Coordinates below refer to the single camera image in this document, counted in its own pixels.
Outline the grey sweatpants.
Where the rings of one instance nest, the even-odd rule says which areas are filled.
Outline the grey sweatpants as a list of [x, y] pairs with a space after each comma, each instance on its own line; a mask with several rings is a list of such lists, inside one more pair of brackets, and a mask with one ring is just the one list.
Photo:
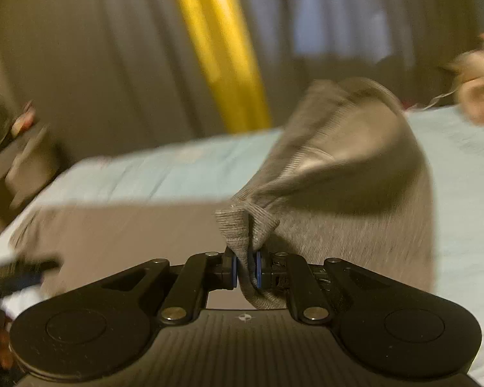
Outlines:
[[64, 206], [30, 212], [9, 244], [29, 260], [59, 256], [57, 295], [154, 258], [234, 251], [256, 308], [284, 298], [256, 286], [254, 254], [338, 257], [423, 291], [435, 279], [429, 167], [395, 95], [353, 78], [317, 81], [265, 162], [223, 203]]

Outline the dark bedside table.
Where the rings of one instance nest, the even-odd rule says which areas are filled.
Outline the dark bedside table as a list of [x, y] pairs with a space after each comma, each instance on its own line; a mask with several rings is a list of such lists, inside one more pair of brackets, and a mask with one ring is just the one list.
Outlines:
[[0, 95], [0, 234], [69, 165], [32, 103], [15, 117]]

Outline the yellow curtain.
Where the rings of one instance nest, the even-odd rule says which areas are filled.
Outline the yellow curtain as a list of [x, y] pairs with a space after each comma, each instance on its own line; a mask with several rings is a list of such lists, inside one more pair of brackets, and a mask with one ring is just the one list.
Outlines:
[[217, 112], [230, 134], [273, 126], [239, 0], [177, 0]]

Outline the pink plush toy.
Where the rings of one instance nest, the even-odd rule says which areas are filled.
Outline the pink plush toy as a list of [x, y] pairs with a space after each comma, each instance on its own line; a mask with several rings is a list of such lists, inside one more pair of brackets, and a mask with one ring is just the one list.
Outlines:
[[463, 116], [472, 124], [484, 127], [484, 32], [478, 49], [462, 53], [442, 66], [455, 77], [455, 101]]

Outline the light blue bed sheet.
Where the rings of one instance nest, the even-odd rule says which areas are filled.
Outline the light blue bed sheet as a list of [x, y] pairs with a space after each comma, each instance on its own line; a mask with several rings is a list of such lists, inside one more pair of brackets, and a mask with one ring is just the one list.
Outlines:
[[[468, 122], [456, 107], [407, 116], [433, 170], [436, 218], [436, 291], [477, 317], [484, 330], [484, 128]], [[31, 204], [32, 210], [116, 204], [170, 206], [206, 204], [231, 197], [262, 164], [277, 141], [276, 130], [171, 144], [117, 158], [84, 160], [63, 173]], [[248, 321], [234, 316], [221, 327], [231, 340], [223, 355], [210, 355], [199, 335], [186, 341], [197, 349], [179, 351], [181, 336], [170, 338], [170, 355], [145, 360], [110, 386], [384, 386], [309, 331], [285, 333], [281, 313], [270, 329], [280, 343], [265, 351], [259, 313]], [[484, 386], [484, 337], [469, 376], [459, 386]]]

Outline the grey curtain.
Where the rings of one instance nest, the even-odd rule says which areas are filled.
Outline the grey curtain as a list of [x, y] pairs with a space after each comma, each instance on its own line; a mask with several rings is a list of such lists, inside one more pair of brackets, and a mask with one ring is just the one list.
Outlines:
[[[315, 80], [426, 101], [484, 30], [484, 0], [239, 1], [273, 127]], [[0, 69], [74, 160], [228, 133], [177, 0], [0, 0]]]

